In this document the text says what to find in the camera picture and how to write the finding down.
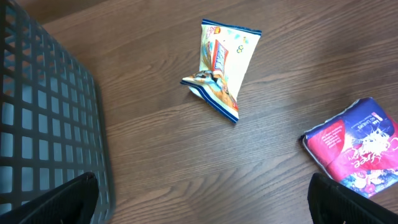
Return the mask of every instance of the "plastic packaging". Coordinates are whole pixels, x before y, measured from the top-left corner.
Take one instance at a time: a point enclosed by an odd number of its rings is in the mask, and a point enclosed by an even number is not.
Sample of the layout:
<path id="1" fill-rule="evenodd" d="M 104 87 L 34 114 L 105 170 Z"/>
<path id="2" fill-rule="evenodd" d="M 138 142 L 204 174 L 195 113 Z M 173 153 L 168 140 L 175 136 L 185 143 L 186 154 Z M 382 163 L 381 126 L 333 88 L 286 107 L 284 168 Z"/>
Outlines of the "plastic packaging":
<path id="1" fill-rule="evenodd" d="M 181 84 L 188 85 L 194 94 L 236 123 L 236 97 L 261 30 L 206 19 L 201 27 L 200 72 L 183 78 Z"/>
<path id="2" fill-rule="evenodd" d="M 373 98 L 305 132 L 303 144 L 337 182 L 365 196 L 398 181 L 398 124 Z"/>

